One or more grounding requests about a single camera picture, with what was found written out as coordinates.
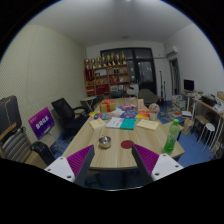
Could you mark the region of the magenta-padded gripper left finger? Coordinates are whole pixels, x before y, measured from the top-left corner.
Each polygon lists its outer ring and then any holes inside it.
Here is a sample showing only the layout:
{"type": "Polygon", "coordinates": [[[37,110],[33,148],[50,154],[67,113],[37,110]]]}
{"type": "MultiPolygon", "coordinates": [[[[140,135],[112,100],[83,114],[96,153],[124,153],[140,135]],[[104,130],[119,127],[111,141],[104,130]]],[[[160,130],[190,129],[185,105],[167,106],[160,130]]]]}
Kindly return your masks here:
{"type": "Polygon", "coordinates": [[[94,155],[94,146],[90,145],[69,157],[61,156],[57,158],[45,168],[45,171],[83,186],[94,155]]]}

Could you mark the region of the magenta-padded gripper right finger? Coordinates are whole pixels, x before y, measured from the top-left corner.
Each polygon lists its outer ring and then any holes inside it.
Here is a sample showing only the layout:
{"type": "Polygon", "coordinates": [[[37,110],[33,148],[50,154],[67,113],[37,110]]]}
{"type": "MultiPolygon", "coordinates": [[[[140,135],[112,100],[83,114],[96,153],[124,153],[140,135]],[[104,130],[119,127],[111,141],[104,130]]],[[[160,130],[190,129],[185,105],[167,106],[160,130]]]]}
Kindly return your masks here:
{"type": "Polygon", "coordinates": [[[145,185],[182,169],[182,166],[168,154],[158,155],[137,144],[132,145],[132,155],[145,185]]]}

